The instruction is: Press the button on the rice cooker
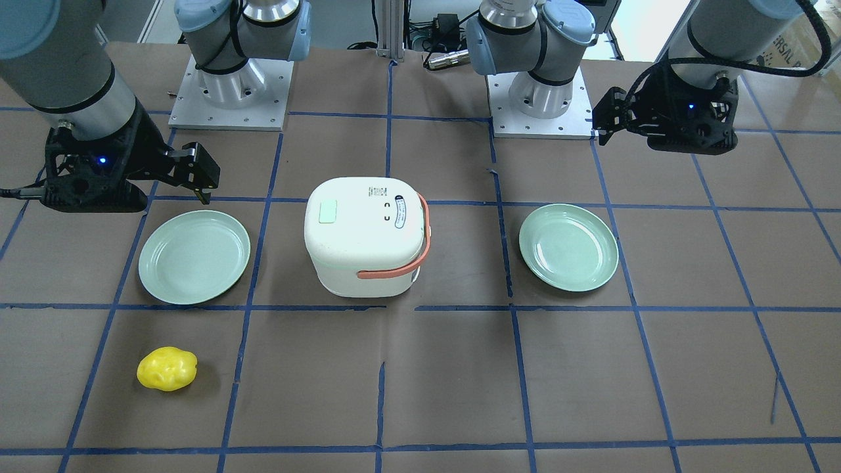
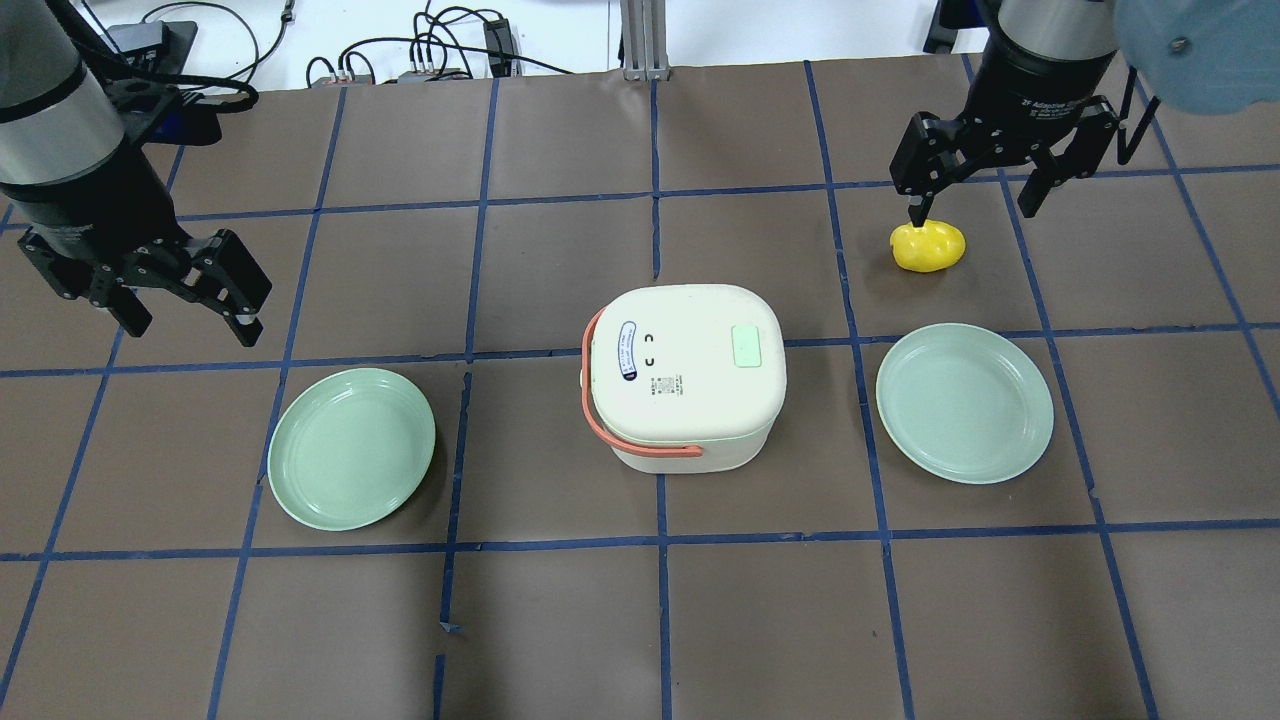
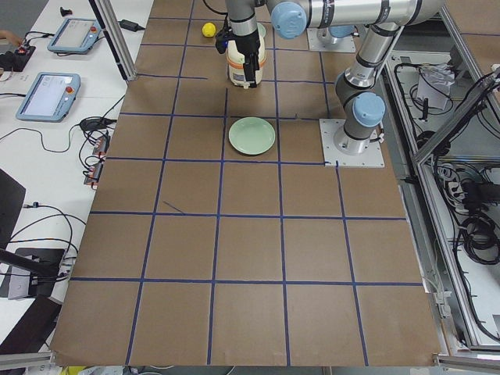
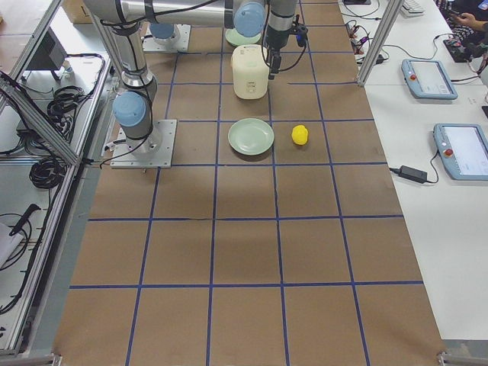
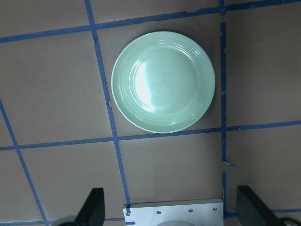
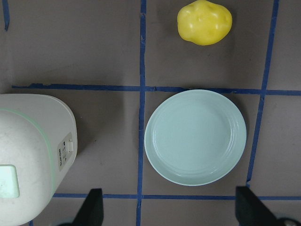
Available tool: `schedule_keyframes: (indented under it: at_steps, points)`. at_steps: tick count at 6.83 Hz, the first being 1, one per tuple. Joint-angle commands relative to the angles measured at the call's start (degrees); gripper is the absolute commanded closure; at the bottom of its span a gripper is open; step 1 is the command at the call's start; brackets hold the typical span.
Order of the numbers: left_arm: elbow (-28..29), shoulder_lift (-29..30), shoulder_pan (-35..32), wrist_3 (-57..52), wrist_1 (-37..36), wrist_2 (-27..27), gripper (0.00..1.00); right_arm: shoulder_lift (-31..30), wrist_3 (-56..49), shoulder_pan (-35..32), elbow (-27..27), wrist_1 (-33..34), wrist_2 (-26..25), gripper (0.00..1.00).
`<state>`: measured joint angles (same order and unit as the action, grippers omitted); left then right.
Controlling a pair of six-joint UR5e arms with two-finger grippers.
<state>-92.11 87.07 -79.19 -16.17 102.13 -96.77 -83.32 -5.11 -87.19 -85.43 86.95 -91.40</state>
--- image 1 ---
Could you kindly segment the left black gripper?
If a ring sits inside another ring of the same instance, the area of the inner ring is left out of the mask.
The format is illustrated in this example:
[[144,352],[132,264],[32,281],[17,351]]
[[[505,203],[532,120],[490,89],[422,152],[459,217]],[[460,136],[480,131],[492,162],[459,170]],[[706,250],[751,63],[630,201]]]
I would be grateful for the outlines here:
[[738,84],[728,72],[714,72],[711,83],[696,86],[664,60],[648,67],[628,91],[610,87],[592,109],[592,126],[600,146],[626,129],[660,152],[721,155],[738,146],[738,104]]

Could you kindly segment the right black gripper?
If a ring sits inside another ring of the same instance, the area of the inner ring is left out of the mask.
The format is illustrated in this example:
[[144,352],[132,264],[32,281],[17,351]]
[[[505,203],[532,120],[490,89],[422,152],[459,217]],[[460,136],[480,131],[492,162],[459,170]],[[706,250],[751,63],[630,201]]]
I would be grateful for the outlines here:
[[44,206],[67,213],[134,213],[147,206],[138,180],[159,180],[193,191],[208,206],[221,169],[200,143],[171,149],[137,101],[117,132],[79,141],[66,127],[45,143]]

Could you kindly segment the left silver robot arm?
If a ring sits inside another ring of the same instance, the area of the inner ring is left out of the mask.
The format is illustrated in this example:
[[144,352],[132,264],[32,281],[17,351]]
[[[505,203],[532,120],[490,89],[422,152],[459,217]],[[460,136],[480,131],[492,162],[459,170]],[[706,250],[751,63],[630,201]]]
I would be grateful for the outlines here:
[[686,1],[660,25],[637,13],[654,62],[627,89],[585,98],[581,62],[606,30],[600,1],[484,1],[465,24],[466,54],[487,78],[491,113],[511,137],[640,135],[660,152],[721,155],[734,129],[743,72],[804,78],[832,60],[833,38],[815,1]]

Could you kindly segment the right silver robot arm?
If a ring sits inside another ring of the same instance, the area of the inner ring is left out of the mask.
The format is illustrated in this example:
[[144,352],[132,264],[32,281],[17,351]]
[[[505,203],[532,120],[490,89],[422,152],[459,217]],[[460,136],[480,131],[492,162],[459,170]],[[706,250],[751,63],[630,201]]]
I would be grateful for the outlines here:
[[[134,213],[147,206],[137,181],[193,191],[208,204],[220,167],[199,143],[162,134],[94,36],[104,1],[3,1],[2,78],[49,123],[45,176],[2,197],[58,212]],[[177,1],[208,104],[235,110],[269,91],[259,60],[301,62],[310,46],[307,1]]]

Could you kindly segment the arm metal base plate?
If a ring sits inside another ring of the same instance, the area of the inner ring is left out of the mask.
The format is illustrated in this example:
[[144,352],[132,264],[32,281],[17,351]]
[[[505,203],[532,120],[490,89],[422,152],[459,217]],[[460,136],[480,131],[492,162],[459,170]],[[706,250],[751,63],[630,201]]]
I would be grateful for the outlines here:
[[502,138],[589,140],[591,101],[581,70],[570,83],[549,86],[527,72],[488,75],[493,134]]
[[190,58],[172,106],[175,129],[282,131],[294,62],[250,59],[226,75],[200,71]]

